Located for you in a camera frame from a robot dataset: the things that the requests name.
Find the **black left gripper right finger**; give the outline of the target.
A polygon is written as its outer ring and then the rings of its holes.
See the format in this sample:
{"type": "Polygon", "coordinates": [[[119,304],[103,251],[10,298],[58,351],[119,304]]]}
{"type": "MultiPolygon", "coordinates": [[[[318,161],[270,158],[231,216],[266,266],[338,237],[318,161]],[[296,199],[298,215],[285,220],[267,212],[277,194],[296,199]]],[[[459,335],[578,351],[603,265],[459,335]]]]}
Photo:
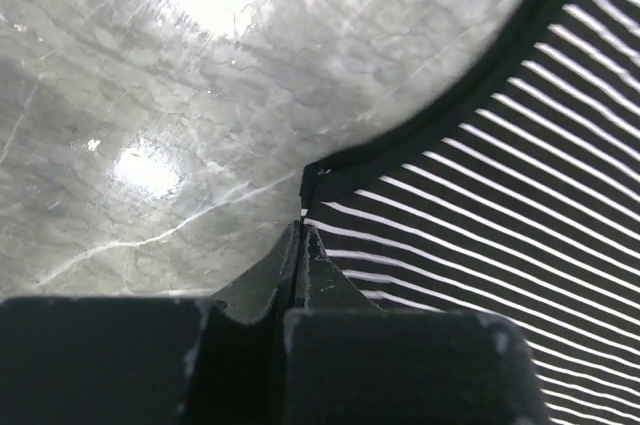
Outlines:
{"type": "Polygon", "coordinates": [[[546,424],[530,349],[486,312],[377,307],[303,230],[283,321],[286,424],[546,424]]]}

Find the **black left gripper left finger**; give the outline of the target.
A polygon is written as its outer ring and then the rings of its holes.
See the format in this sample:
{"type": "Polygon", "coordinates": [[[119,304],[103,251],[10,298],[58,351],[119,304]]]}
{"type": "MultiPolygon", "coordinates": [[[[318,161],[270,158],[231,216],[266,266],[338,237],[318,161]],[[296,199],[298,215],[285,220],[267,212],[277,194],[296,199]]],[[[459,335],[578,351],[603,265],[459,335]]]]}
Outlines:
{"type": "Polygon", "coordinates": [[[1,303],[5,424],[269,424],[299,227],[218,292],[1,303]]]}

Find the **black white striped tank top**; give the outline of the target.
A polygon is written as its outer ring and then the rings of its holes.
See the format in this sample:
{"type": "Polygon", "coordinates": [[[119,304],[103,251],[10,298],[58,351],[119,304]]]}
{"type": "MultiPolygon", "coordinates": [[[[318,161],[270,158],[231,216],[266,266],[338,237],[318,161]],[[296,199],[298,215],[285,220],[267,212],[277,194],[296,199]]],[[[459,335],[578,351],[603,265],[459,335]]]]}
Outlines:
{"type": "Polygon", "coordinates": [[[307,168],[304,219],[376,305],[503,315],[556,424],[639,420],[639,0],[530,0],[481,77],[307,168]]]}

